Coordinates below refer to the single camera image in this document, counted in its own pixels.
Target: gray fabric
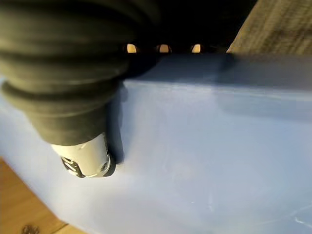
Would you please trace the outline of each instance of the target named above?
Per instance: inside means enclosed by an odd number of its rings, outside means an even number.
[[[259,0],[228,52],[312,54],[312,0]]]

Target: wooden floor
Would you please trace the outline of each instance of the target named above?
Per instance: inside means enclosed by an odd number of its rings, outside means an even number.
[[[58,220],[0,159],[1,234],[83,234]]]

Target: blue surface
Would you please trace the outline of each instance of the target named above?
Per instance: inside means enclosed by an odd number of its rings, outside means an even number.
[[[68,174],[0,100],[0,154],[61,219],[91,234],[311,234],[312,58],[171,56],[109,107],[121,163]]]

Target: black rubber grip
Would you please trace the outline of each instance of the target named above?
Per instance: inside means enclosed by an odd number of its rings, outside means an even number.
[[[152,0],[2,0],[2,93],[57,145],[105,130],[105,104],[129,66],[127,43],[159,16]]]

